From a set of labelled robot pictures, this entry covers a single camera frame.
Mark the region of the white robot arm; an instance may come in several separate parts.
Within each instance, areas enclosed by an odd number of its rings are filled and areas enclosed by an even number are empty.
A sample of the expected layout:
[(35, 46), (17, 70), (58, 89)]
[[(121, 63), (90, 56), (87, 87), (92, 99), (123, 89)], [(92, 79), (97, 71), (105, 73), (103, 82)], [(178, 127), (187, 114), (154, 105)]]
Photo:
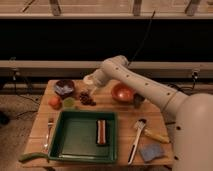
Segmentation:
[(213, 171), (213, 95), (186, 95), (128, 69), (119, 55), (104, 60), (92, 73), (96, 87), (111, 79), (121, 81), (156, 105), (162, 113), (176, 117), (172, 171)]

